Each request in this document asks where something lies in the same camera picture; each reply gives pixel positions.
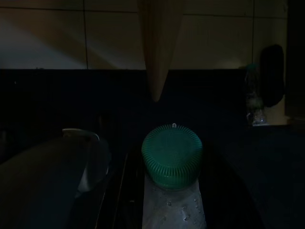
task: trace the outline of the green bottle cap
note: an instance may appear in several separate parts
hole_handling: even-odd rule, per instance
[[[142,144],[147,173],[164,189],[182,189],[192,184],[199,175],[202,154],[199,137],[176,124],[152,130]]]

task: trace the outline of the black object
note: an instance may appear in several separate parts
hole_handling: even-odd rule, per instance
[[[263,49],[260,68],[261,97],[264,105],[271,107],[278,104],[285,94],[284,53],[280,45]]]

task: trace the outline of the grout line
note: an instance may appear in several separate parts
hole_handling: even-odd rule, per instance
[[[52,11],[76,11],[76,12],[100,12],[100,13],[138,13],[137,11],[115,11],[115,10],[77,10],[77,9],[56,9],[56,8],[33,8],[33,7],[9,7],[0,6],[0,9],[13,10],[52,10]],[[185,16],[211,16],[211,17],[228,17],[228,18],[261,18],[261,19],[282,19],[287,20],[286,17],[262,17],[262,16],[246,16],[246,15],[221,15],[221,14],[200,14],[200,13],[184,13]]]
[[[85,50],[86,50],[86,65],[88,69],[88,47],[87,47],[87,29],[86,29],[86,12],[85,12],[85,0],[82,0],[82,11],[84,17],[84,30],[85,30]]]
[[[253,15],[252,15],[252,57],[251,57],[251,62],[253,63],[253,55],[254,55],[254,26],[255,26],[255,0],[253,0]]]

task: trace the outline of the wooden cone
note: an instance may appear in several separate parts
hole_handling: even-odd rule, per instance
[[[173,58],[184,0],[137,0],[148,84],[160,99]]]

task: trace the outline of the water droplet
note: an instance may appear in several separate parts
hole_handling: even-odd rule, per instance
[[[190,219],[190,217],[191,217],[190,215],[186,215],[186,216],[183,218],[183,220],[184,220],[184,221],[188,221],[188,220]]]

